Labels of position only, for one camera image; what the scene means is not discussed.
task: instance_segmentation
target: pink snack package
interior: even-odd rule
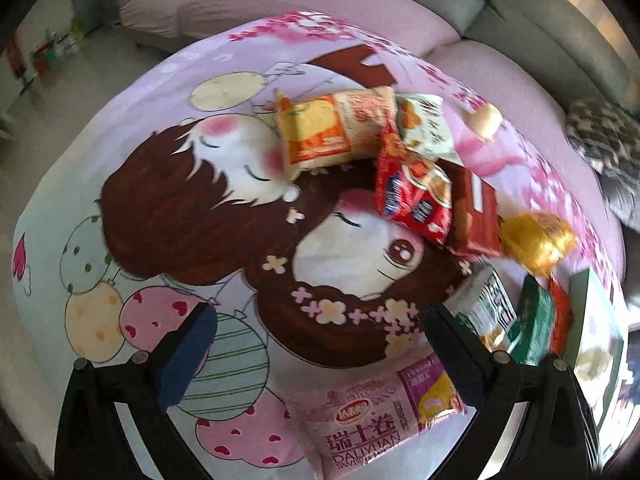
[[[287,396],[316,478],[341,478],[452,413],[466,412],[436,355],[418,358],[359,383]]]

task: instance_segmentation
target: metal bolt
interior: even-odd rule
[[[507,352],[498,350],[497,352],[494,352],[494,360],[495,362],[500,363],[501,365],[505,365],[509,361],[511,361],[511,357],[509,356],[509,354],[507,354]]]
[[[144,350],[140,350],[131,356],[131,360],[137,365],[146,363],[148,359],[149,359],[149,352],[145,352]]]
[[[556,359],[554,361],[554,368],[559,372],[564,372],[566,370],[566,363],[562,361],[562,359]]]
[[[84,357],[79,357],[78,359],[76,359],[74,361],[74,370],[84,370],[84,368],[89,364],[89,361],[87,361]]]

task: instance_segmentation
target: round table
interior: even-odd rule
[[[14,289],[62,397],[78,356],[97,365],[152,350],[199,301],[218,334],[168,413],[216,479],[312,478],[280,393],[370,377],[424,344],[417,305],[462,278],[452,256],[373,210],[375,168],[357,161],[284,179],[277,91],[304,100],[392,86],[437,94],[464,165],[502,215],[547,210],[581,240],[558,269],[619,284],[558,173],[504,121],[483,144],[472,89],[340,20],[294,12],[199,41],[113,98],[47,173],[18,222]],[[515,302],[525,271],[493,261]],[[143,471],[158,472],[127,411]],[[452,416],[352,478],[427,478],[466,428]]]

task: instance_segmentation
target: brown box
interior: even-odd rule
[[[446,248],[459,256],[500,256],[495,189],[467,168],[446,160],[437,164],[451,180],[453,210]]]

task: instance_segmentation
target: pink sofa cover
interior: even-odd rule
[[[411,0],[129,0],[122,24],[166,38],[208,38],[259,18],[316,10],[347,20],[424,56],[460,40],[434,12]]]
[[[497,50],[476,41],[436,49],[427,61],[500,108],[520,133],[562,175],[622,279],[625,246],[620,222],[604,205],[591,168],[564,138],[565,113],[535,79]]]

